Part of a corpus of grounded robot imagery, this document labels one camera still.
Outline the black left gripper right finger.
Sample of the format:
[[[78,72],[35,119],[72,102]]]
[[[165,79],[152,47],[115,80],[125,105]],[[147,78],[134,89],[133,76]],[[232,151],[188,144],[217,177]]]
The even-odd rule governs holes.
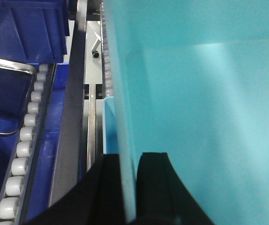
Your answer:
[[[175,172],[167,153],[143,153],[136,182],[133,225],[211,225]]]

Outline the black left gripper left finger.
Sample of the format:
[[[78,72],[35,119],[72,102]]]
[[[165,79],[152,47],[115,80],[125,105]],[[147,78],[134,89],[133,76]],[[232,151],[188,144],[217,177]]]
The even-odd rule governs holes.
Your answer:
[[[29,225],[124,225],[118,154],[103,154],[63,198]]]

